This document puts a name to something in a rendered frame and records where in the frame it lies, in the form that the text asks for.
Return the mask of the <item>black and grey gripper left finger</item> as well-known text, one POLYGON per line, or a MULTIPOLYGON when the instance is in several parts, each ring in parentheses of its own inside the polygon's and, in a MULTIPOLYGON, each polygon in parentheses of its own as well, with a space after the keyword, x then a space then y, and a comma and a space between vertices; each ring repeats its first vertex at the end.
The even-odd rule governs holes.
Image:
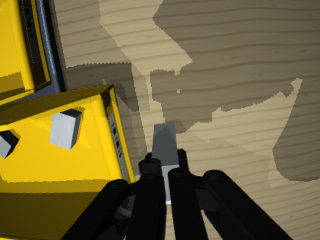
POLYGON ((60 240, 165 240, 164 123, 154 124, 152 152, 138 166, 138 181, 109 181, 60 240))

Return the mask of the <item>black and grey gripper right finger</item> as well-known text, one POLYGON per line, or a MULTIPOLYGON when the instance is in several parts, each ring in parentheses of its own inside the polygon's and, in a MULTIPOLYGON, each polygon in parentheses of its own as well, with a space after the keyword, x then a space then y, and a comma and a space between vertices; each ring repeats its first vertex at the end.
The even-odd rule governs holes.
POLYGON ((225 172, 191 174, 174 122, 164 123, 164 144, 175 240, 209 240, 201 210, 223 240, 293 240, 225 172))

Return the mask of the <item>grey metal block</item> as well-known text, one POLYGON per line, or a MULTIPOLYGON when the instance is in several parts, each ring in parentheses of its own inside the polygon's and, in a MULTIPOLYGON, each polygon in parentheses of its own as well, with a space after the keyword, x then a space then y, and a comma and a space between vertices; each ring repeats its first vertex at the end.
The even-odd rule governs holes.
POLYGON ((52 116, 49 143, 71 150, 77 142, 81 111, 69 109, 52 116))
POLYGON ((0 156, 7 158, 14 150, 19 139, 9 130, 0 132, 0 156))

